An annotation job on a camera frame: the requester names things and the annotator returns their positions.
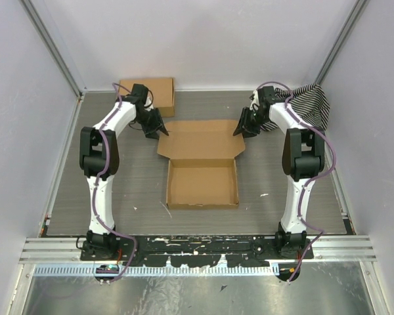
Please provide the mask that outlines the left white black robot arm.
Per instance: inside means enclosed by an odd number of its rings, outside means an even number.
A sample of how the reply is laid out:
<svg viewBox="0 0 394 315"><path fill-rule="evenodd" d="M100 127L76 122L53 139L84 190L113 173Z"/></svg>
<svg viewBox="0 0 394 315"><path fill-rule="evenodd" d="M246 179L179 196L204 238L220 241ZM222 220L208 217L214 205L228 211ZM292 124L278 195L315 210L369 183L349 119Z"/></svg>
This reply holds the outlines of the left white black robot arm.
<svg viewBox="0 0 394 315"><path fill-rule="evenodd" d="M120 241L127 239L116 232L112 213L112 186L120 166L118 136L131 123L138 123L146 138L158 140L160 133L169 134L153 100L145 86L135 85L127 95L117 96L100 122L80 132L79 166L89 186L91 207L82 250L92 257L114 259L120 253Z"/></svg>

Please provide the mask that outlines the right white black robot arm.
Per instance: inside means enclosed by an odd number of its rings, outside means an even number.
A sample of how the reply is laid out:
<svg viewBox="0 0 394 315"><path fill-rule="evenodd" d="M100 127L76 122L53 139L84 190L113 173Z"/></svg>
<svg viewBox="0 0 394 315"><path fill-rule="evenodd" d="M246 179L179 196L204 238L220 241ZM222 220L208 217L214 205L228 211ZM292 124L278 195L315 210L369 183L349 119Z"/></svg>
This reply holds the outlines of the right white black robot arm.
<svg viewBox="0 0 394 315"><path fill-rule="evenodd" d="M273 246L280 257L290 259L307 243L309 198L325 163L324 135L304 122L289 105L256 99L243 108L233 135L254 137L268 121L275 123L285 135L282 169L288 183L284 214Z"/></svg>

